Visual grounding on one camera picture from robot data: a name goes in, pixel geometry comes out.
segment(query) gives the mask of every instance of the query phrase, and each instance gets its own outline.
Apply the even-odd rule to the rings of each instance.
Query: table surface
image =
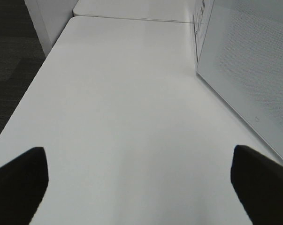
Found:
[[[74,15],[189,23],[195,0],[79,0]]]
[[[233,149],[276,162],[195,75],[190,25],[70,20],[0,135],[0,166],[46,150],[32,225],[250,225]]]

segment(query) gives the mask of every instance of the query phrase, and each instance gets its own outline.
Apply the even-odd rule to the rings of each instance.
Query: floor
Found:
[[[0,0],[0,133],[44,60],[24,0]]]

